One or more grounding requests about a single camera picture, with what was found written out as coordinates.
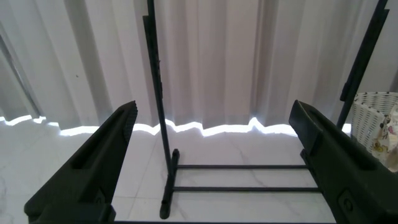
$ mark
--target white curtain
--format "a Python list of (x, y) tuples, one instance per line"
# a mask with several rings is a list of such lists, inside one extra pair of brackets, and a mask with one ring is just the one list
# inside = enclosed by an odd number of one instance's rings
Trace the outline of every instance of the white curtain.
[[(376, 3), (155, 1), (166, 118), (268, 126), (299, 99), (335, 121)], [(398, 1), (387, 8), (360, 91), (397, 86)], [(144, 0), (0, 1), (0, 116), (98, 126), (136, 100), (137, 122), (156, 125), (143, 15)]]

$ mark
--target white wicker basket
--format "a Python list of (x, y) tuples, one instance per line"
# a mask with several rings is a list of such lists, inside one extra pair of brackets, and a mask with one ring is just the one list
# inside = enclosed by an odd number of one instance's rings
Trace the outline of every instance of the white wicker basket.
[(398, 102), (398, 93), (375, 92), (358, 93), (353, 103), (351, 136), (371, 153), (373, 131), (380, 127), (385, 116)]

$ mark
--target tile floor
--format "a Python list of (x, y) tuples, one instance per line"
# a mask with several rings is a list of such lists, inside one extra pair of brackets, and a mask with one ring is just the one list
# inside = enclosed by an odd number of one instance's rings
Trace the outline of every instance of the tile floor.
[[(0, 123), (0, 223), (27, 223), (26, 201), (88, 139), (65, 137), (59, 128), (24, 121)], [(303, 164), (296, 137), (284, 134), (221, 133), (203, 137), (199, 130), (175, 133), (170, 146), (180, 164)], [(117, 220), (160, 221), (166, 181), (162, 140), (142, 131), (132, 134), (113, 206)], [(180, 170), (180, 186), (313, 187), (306, 170)], [(174, 194), (167, 221), (188, 222), (335, 222), (320, 194)]]

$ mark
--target rack leg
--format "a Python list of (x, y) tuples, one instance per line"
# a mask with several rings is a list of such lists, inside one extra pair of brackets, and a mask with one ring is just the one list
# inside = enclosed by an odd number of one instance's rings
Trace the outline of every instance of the rack leg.
[(172, 175), (167, 176), (166, 186), (164, 187), (164, 194), (162, 205), (160, 206), (160, 218), (166, 219), (170, 216), (170, 207), (172, 204), (175, 176), (177, 174), (178, 159), (180, 158), (180, 152), (178, 149), (174, 149), (171, 161)]

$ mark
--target basket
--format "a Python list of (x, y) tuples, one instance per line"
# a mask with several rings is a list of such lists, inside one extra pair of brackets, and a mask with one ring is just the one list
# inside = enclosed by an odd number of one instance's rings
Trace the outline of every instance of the basket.
[(383, 123), (392, 107), (398, 102), (398, 93), (358, 93), (353, 103), (351, 137), (371, 153), (373, 132)]

